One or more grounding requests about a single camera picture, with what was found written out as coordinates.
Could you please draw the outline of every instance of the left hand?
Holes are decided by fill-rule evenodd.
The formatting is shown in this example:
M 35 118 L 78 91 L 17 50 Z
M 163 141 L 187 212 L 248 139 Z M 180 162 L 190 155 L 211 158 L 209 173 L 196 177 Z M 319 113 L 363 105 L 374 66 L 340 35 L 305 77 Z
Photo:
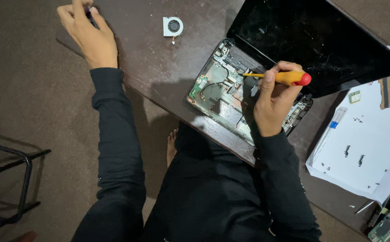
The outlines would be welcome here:
M 281 125 L 289 113 L 302 86 L 275 85 L 275 74 L 279 71 L 299 71 L 305 73 L 296 63 L 280 61 L 259 81 L 261 95 L 256 102 L 253 115 L 262 137 L 281 132 Z
M 87 19 L 82 0 L 73 0 L 72 5 L 58 7 L 61 22 L 80 46 L 91 69 L 117 68 L 117 45 L 114 34 L 95 7 L 90 13 L 99 29 Z

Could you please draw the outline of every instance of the metal stool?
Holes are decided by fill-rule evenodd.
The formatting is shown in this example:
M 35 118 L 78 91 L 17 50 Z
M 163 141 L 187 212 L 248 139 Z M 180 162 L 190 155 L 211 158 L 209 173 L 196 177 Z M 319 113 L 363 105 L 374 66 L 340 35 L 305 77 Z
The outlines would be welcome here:
M 13 216 L 11 216 L 9 218 L 0 217 L 0 228 L 1 228 L 4 225 L 9 224 L 9 223 L 17 223 L 21 219 L 21 217 L 23 216 L 23 214 L 25 212 L 27 212 L 27 211 L 31 210 L 32 208 L 41 204 L 40 201 L 37 201 L 37 202 L 34 202 L 33 204 L 26 206 L 27 189 L 29 187 L 29 180 L 31 179 L 31 173 L 32 173 L 32 160 L 37 158 L 37 157 L 40 157 L 40 156 L 43 156 L 45 154 L 50 153 L 51 150 L 46 149 L 44 151 L 38 152 L 38 153 L 31 155 L 31 156 L 22 152 L 22 151 L 10 149 L 10 148 L 4 147 L 4 146 L 0 146 L 0 151 L 4 151 L 4 152 L 11 153 L 11 154 L 14 154 L 14 155 L 21 157 L 21 159 L 16 161 L 16 162 L 12 162 L 12 163 L 6 164 L 4 166 L 1 166 L 0 172 L 8 170 L 9 168 L 13 168 L 15 166 L 18 166 L 20 164 L 26 163 L 26 171 L 24 173 L 23 186 L 21 189 L 20 201 L 18 203 L 18 211 L 16 214 L 14 214 Z

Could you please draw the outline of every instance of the black laptop lid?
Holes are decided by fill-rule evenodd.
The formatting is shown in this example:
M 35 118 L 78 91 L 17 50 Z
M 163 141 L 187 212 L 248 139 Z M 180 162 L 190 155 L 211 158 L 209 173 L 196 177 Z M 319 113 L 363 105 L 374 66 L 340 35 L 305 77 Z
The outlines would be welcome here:
M 390 50 L 325 0 L 246 0 L 227 37 L 267 67 L 301 64 L 314 97 L 390 76 Z

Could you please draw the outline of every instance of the screwdriver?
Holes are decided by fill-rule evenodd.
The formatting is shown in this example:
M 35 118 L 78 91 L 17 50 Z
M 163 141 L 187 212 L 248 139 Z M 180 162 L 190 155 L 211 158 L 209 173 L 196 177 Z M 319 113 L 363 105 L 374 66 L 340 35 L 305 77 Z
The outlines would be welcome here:
M 264 74 L 243 73 L 243 76 L 264 78 Z M 299 71 L 278 72 L 275 74 L 275 81 L 288 86 L 305 86 L 310 83 L 312 77 L 308 73 Z

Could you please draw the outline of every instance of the wooden table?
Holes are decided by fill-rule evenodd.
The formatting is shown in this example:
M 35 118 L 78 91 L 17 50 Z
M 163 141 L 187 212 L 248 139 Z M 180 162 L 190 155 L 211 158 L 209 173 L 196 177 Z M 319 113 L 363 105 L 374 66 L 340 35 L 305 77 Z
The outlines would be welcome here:
M 146 96 L 248 163 L 254 163 L 254 148 L 186 102 L 186 95 L 199 71 L 241 8 L 241 0 L 138 1 L 96 0 L 101 14 L 117 36 L 120 67 L 125 85 Z M 163 37 L 163 17 L 176 16 L 184 24 L 183 36 L 171 44 Z M 76 50 L 64 30 L 59 42 Z M 373 207 L 354 215 L 366 198 L 352 194 L 327 181 L 310 176 L 305 169 L 309 148 L 343 99 L 338 93 L 314 100 L 310 111 L 289 135 L 300 157 L 300 177 L 308 199 L 336 219 L 362 233 Z

